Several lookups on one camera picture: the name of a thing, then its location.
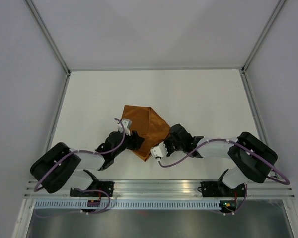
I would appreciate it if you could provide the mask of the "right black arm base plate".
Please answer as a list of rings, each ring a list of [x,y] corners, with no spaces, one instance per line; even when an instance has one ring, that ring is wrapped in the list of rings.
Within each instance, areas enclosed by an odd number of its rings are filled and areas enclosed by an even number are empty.
[[[229,188],[224,183],[217,181],[203,181],[200,182],[200,186],[197,191],[202,194],[204,198],[240,198],[246,194],[246,188],[244,184],[239,185],[236,188]]]

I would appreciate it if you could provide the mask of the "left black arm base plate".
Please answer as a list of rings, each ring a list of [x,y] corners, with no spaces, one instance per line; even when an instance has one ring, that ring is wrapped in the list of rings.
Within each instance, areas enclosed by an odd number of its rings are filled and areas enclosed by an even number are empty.
[[[113,181],[94,181],[86,191],[80,191],[76,188],[70,190],[70,197],[105,197],[105,194],[101,191],[107,193],[109,197],[112,197],[114,191]]]

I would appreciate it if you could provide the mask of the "orange cloth napkin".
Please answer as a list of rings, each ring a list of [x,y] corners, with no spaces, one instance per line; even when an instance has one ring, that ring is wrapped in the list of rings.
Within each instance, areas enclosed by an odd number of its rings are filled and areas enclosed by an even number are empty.
[[[144,139],[141,147],[133,150],[133,153],[143,161],[151,156],[151,148],[169,135],[170,126],[151,107],[125,105],[122,118],[131,120],[130,129]]]

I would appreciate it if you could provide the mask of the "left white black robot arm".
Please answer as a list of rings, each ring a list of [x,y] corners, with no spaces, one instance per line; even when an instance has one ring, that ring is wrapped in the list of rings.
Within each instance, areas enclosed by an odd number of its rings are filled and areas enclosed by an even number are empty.
[[[38,181],[34,191],[44,189],[48,193],[55,193],[70,180],[75,171],[103,171],[123,151],[138,150],[144,141],[136,131],[131,134],[114,131],[94,151],[72,151],[65,143],[59,142],[31,166],[30,173]]]

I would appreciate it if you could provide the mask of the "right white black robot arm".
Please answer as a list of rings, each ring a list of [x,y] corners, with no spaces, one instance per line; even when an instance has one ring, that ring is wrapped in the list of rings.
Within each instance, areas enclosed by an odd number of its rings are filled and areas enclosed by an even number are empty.
[[[248,181],[264,183],[271,168],[255,155],[271,165],[278,159],[275,151],[249,132],[242,132],[240,136],[228,140],[210,139],[192,136],[180,124],[169,129],[168,136],[157,145],[156,150],[155,158],[169,157],[175,151],[182,151],[191,158],[231,159],[235,167],[226,169],[217,180],[217,191],[222,196],[230,196],[234,189]]]

